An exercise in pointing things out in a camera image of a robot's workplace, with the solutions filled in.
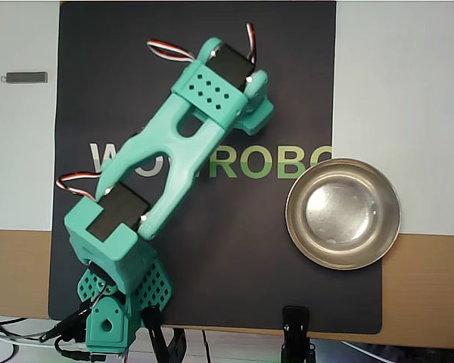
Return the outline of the teal gripper with motor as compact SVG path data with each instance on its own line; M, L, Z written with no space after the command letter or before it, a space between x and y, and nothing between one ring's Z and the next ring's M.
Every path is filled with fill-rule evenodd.
M272 102L264 97L257 107L242 115L238 121L238 128L249 136L256 135L269 122L273 110Z

